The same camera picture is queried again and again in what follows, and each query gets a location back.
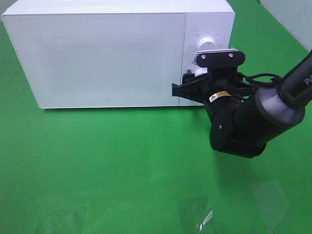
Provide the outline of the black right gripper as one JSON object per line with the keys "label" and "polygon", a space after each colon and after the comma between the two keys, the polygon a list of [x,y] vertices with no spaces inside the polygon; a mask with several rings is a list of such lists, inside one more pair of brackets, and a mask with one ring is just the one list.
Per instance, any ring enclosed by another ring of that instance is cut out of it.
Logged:
{"label": "black right gripper", "polygon": [[172,83],[172,96],[204,104],[209,115],[233,111],[242,102],[235,96],[236,68],[210,68],[209,73],[196,76],[190,69],[182,76],[182,84]]}

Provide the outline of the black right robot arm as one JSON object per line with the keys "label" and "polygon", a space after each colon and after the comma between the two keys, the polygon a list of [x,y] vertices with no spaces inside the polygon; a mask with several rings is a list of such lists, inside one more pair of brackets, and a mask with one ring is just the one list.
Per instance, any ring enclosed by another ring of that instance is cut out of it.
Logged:
{"label": "black right robot arm", "polygon": [[188,70],[172,95],[201,103],[211,122],[211,148],[252,158],[267,143],[302,122],[312,99],[312,57],[307,55],[285,76],[270,82],[238,71],[245,54],[236,49],[198,51],[193,63],[206,72]]}

